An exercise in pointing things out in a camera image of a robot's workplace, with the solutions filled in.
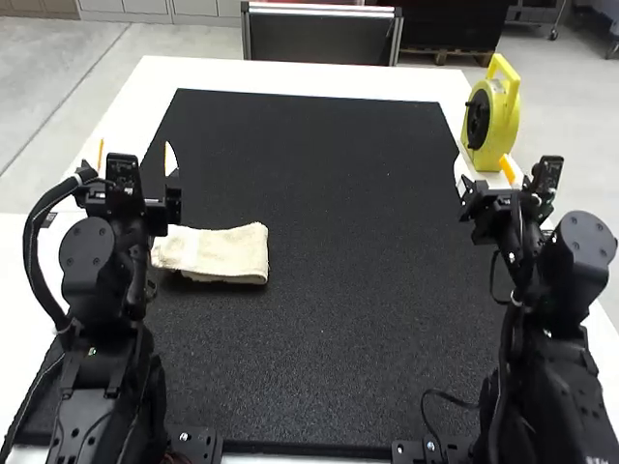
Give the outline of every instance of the yellow reel handle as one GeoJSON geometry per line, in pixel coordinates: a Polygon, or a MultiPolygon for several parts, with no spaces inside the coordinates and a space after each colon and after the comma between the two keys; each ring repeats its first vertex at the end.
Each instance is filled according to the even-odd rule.
{"type": "Polygon", "coordinates": [[[508,63],[503,55],[500,53],[494,53],[492,60],[490,60],[490,66],[487,67],[486,79],[492,79],[497,71],[500,71],[507,78],[507,112],[506,114],[512,114],[514,105],[516,104],[516,97],[518,95],[518,89],[520,88],[520,76],[512,68],[512,65],[508,63]]]}

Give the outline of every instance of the folded towel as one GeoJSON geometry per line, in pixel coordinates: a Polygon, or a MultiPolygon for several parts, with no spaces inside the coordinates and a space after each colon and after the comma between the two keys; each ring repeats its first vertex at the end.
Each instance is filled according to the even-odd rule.
{"type": "Polygon", "coordinates": [[[227,230],[168,227],[167,237],[157,237],[151,250],[156,268],[180,271],[201,282],[264,285],[269,276],[269,229],[253,222],[227,230]]]}

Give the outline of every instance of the white table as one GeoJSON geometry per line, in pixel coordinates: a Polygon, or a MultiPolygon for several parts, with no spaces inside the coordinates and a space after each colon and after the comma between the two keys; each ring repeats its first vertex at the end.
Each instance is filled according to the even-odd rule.
{"type": "MultiPolygon", "coordinates": [[[[174,92],[181,87],[313,97],[439,102],[455,140],[459,140],[464,102],[470,93],[464,75],[456,70],[147,56],[135,68],[75,161],[68,167],[67,175],[73,174],[82,159],[97,165],[102,137],[106,152],[133,154],[141,159],[174,92]]],[[[471,178],[487,179],[493,187],[507,186],[502,174],[482,176],[473,173],[468,157],[462,155],[455,163],[454,174],[456,179],[461,174],[467,174],[471,178]]],[[[58,217],[40,236],[40,260],[52,293],[59,302],[64,302],[60,295],[62,274],[58,264],[58,246],[67,229],[84,214],[75,206],[72,198],[59,204],[55,211],[59,212],[58,217]]],[[[10,382],[4,383],[0,395],[0,434],[4,435],[53,339],[53,324],[32,295],[23,271],[21,232],[25,216],[2,215],[1,220],[0,234],[3,240],[0,247],[4,265],[0,267],[0,281],[3,282],[4,308],[0,324],[0,366],[3,372],[12,372],[10,382]],[[16,350],[19,350],[18,357],[13,356],[16,350]]],[[[619,430],[619,369],[614,360],[619,351],[619,335],[597,302],[591,306],[591,315],[585,321],[585,326],[589,330],[591,351],[601,371],[605,405],[613,426],[619,430]]],[[[43,463],[45,457],[46,449],[16,448],[8,462],[43,463]]],[[[265,456],[225,456],[223,460],[225,464],[279,464],[291,460],[305,464],[304,461],[313,461],[301,457],[265,456]]],[[[327,464],[339,462],[335,459],[321,461],[327,464]]]]}

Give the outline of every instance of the wooden pallet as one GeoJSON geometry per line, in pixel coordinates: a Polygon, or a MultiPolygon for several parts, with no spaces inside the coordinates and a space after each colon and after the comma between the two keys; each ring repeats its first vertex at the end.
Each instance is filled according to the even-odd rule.
{"type": "Polygon", "coordinates": [[[490,64],[490,60],[492,59],[492,55],[494,54],[494,50],[491,51],[477,51],[477,50],[462,50],[459,48],[447,49],[447,48],[401,48],[400,52],[402,53],[415,53],[415,54],[424,54],[424,55],[434,55],[434,63],[436,66],[445,65],[445,61],[447,61],[447,55],[457,55],[457,56],[472,56],[475,58],[480,66],[487,68],[490,64]]]}

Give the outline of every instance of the black cable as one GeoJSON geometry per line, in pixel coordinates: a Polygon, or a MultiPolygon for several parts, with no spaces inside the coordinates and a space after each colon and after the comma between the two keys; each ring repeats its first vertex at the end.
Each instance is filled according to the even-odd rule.
{"type": "Polygon", "coordinates": [[[468,409],[469,411],[474,411],[476,409],[479,409],[480,405],[478,403],[469,403],[468,401],[464,401],[463,399],[457,398],[453,396],[452,394],[449,394],[446,391],[442,391],[439,389],[427,389],[426,391],[424,391],[424,393],[422,394],[421,402],[420,402],[421,403],[420,409],[422,411],[422,419],[424,420],[424,425],[426,426],[427,431],[430,433],[430,435],[434,437],[434,439],[436,440],[436,444],[438,445],[438,449],[442,453],[443,447],[441,444],[441,439],[438,437],[436,430],[434,430],[434,427],[432,427],[432,425],[429,423],[429,420],[427,420],[427,416],[426,416],[426,408],[425,408],[424,399],[426,399],[426,396],[428,396],[429,394],[433,394],[435,396],[443,398],[451,403],[456,404],[456,406],[459,406],[460,408],[468,409]]]}
{"type": "Polygon", "coordinates": [[[509,401],[508,389],[508,357],[512,348],[512,334],[515,320],[518,316],[519,307],[511,303],[507,307],[503,326],[501,327],[501,344],[499,346],[499,376],[498,376],[498,397],[494,408],[494,415],[490,423],[490,430],[487,437],[487,452],[490,464],[499,464],[499,438],[501,425],[505,416],[505,409],[509,401]]]}
{"type": "Polygon", "coordinates": [[[522,247],[522,208],[520,206],[520,190],[514,190],[510,195],[512,224],[516,230],[518,245],[522,247]]]}
{"type": "Polygon", "coordinates": [[[2,445],[2,449],[0,449],[0,464],[5,464],[7,458],[9,457],[9,454],[11,454],[11,449],[13,448],[13,444],[15,443],[15,437],[17,436],[17,432],[19,431],[19,428],[21,427],[21,423],[23,422],[24,418],[26,418],[29,413],[28,410],[32,405],[32,398],[37,392],[39,386],[42,384],[43,379],[48,375],[55,374],[56,370],[62,365],[62,360],[64,358],[65,354],[63,353],[56,361],[53,362],[50,367],[48,367],[45,371],[41,373],[41,375],[38,379],[35,380],[35,382],[33,382],[30,391],[26,395],[26,398],[21,404],[19,411],[17,411],[17,414],[15,415],[15,420],[7,431],[4,444],[2,445]]]}
{"type": "Polygon", "coordinates": [[[494,296],[494,269],[496,268],[496,259],[500,253],[500,250],[495,250],[490,260],[490,296],[498,305],[507,306],[510,303],[509,300],[499,300],[494,296]]]}
{"type": "Polygon", "coordinates": [[[97,171],[93,168],[85,167],[79,169],[74,176],[51,188],[41,197],[28,215],[23,229],[23,262],[28,283],[37,301],[51,317],[52,321],[54,321],[56,331],[59,333],[65,331],[71,324],[71,321],[58,302],[56,302],[45,283],[43,271],[39,264],[39,231],[47,214],[54,206],[73,194],[80,186],[97,180],[97,171]]]}

